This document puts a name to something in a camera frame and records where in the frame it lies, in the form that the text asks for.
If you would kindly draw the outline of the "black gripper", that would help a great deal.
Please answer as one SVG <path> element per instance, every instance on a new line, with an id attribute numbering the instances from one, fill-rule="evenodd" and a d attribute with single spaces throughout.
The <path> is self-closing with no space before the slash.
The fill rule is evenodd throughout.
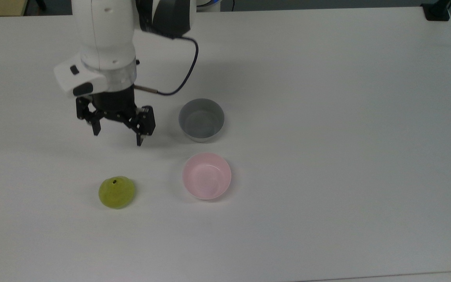
<path id="1" fill-rule="evenodd" d="M 95 111 L 90 111 L 93 104 Z M 79 120 L 85 120 L 92 128 L 94 136 L 101 131 L 100 120 L 105 117 L 105 112 L 127 115 L 129 127 L 136 134 L 137 146 L 141 146 L 143 139 L 152 136 L 155 128 L 153 107 L 146 105 L 137 108 L 135 104 L 134 86 L 117 92 L 101 92 L 92 95 L 92 99 L 76 98 L 76 115 Z"/>

